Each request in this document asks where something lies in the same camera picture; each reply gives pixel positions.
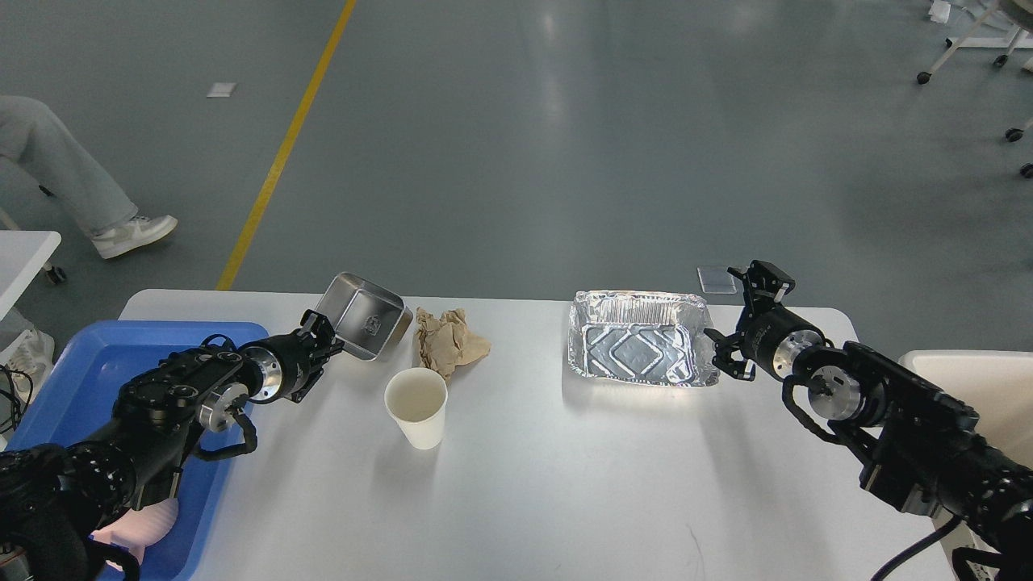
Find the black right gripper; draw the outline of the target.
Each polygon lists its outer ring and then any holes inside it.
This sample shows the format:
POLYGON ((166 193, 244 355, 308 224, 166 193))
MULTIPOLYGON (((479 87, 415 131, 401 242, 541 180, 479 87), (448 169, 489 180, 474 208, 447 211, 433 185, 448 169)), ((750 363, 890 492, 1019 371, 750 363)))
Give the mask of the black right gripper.
POLYGON ((796 279, 761 259, 750 261, 745 269, 728 267, 728 274, 742 283, 744 311, 733 335, 705 328, 705 337, 713 342, 713 366, 746 383, 755 378, 755 365, 772 378, 788 378, 800 353, 826 342, 822 331, 796 312, 775 307, 796 288, 796 279), (735 353, 745 359, 735 360, 735 353))

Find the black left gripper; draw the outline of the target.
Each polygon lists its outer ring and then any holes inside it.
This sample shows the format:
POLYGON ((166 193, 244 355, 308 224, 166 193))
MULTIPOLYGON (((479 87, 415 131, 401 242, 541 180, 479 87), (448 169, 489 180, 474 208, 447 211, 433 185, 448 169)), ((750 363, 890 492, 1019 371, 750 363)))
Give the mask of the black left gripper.
POLYGON ((344 347, 328 317, 313 309, 303 313, 300 335, 270 336, 241 346, 245 364, 240 378, 247 386, 249 401, 302 402, 324 375, 328 359, 344 347))

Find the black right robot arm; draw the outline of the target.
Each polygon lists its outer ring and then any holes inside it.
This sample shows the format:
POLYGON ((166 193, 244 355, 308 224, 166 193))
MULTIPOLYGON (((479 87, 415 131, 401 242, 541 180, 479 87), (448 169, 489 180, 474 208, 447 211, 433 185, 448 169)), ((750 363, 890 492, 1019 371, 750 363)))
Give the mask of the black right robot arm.
POLYGON ((997 580, 1032 577, 1032 475, 977 432, 979 412, 964 401, 859 342, 834 345, 815 324, 785 307, 794 280, 755 259, 728 275, 742 284, 744 309, 733 334, 715 328, 713 364, 737 380, 757 369, 781 385, 781 400, 805 429, 845 446, 862 463, 859 484, 899 512, 949 520, 909 545, 874 574, 885 580, 959 526, 985 542, 951 552, 956 578, 974 565, 997 580))

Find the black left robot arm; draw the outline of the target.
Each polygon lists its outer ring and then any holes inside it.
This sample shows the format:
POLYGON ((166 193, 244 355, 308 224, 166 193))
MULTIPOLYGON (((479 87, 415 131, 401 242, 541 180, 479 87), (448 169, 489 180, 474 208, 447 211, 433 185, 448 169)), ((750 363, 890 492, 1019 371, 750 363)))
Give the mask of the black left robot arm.
POLYGON ((189 458, 254 452, 247 402, 302 401, 344 349, 328 317, 314 310, 291 333, 247 345, 210 336, 122 385, 109 421, 84 441, 4 451, 4 580, 95 580, 105 565, 139 580, 140 558, 94 533, 176 497, 189 458))

